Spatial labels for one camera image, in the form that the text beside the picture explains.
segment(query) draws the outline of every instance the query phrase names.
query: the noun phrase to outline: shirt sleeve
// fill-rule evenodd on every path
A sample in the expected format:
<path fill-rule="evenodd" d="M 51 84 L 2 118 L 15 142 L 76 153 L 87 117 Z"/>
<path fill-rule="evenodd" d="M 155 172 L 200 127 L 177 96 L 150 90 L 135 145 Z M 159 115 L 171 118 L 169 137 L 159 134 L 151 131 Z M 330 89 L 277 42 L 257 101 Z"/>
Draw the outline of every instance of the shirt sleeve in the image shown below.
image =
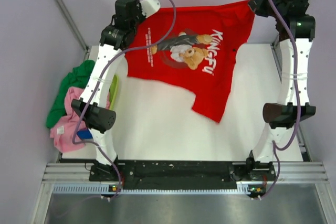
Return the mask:
<path fill-rule="evenodd" d="M 221 83 L 215 89 L 196 94 L 193 111 L 220 123 L 227 99 L 231 91 L 231 79 Z"/>

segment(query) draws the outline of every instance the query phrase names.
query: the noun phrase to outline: black base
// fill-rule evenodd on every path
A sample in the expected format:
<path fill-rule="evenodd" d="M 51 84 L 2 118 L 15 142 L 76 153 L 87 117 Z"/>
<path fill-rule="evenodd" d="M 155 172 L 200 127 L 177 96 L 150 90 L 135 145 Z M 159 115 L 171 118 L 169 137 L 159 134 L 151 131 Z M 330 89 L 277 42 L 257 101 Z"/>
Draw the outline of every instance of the black base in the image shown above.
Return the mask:
<path fill-rule="evenodd" d="M 274 180 L 272 163 L 208 161 L 131 161 L 115 162 L 123 180 L 123 189 L 214 190 L 236 189 L 237 181 Z M 95 163 L 90 181 L 116 181 L 111 166 Z"/>

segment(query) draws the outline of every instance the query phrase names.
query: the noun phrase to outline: white table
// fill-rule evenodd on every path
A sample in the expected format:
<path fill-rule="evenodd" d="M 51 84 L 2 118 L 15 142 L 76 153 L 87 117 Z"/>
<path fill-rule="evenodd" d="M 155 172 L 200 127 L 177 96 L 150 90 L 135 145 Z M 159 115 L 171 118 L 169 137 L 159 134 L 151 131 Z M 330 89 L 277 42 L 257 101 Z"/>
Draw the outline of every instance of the white table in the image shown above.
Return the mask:
<path fill-rule="evenodd" d="M 97 57 L 93 47 L 89 59 Z M 268 44 L 245 44 L 237 54 L 232 91 L 220 124 L 191 110 L 195 95 L 157 81 L 127 78 L 118 67 L 114 147 L 119 159 L 244 161 L 264 128 L 262 108 L 276 102 L 280 79 Z M 291 132 L 281 140 L 284 146 Z M 281 161 L 302 161 L 298 141 L 279 152 Z M 63 158 L 95 159 L 92 145 Z"/>

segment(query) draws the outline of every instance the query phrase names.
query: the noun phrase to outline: red t-shirt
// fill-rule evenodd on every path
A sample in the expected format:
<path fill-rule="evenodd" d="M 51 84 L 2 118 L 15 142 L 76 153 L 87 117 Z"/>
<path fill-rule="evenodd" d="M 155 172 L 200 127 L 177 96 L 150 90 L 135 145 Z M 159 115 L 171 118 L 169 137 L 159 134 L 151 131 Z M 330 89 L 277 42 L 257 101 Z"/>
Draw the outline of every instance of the red t-shirt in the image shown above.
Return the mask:
<path fill-rule="evenodd" d="M 219 123 L 231 90 L 236 54 L 250 35 L 254 16 L 247 1 L 179 7 L 176 24 L 163 42 L 126 54 L 128 76 L 194 92 L 192 109 Z M 139 26 L 131 47 L 158 41 L 172 20 L 173 9 L 161 8 Z"/>

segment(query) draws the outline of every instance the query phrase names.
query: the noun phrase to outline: clothing pile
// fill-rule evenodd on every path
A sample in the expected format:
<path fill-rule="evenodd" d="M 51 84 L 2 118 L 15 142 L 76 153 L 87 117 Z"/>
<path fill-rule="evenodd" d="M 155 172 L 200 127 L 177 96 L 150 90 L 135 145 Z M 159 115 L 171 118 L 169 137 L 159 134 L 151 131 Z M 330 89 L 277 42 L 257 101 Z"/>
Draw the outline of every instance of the clothing pile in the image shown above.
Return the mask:
<path fill-rule="evenodd" d="M 50 128 L 50 137 L 54 139 L 54 146 L 62 153 L 71 152 L 84 147 L 84 144 L 74 145 L 72 137 L 79 116 L 71 107 L 73 99 L 79 100 L 95 66 L 93 60 L 86 60 L 80 66 L 73 68 L 61 82 L 54 104 L 47 116 L 46 126 Z M 110 107 L 107 97 L 107 109 Z M 85 122 L 80 123 L 79 130 L 86 129 Z"/>

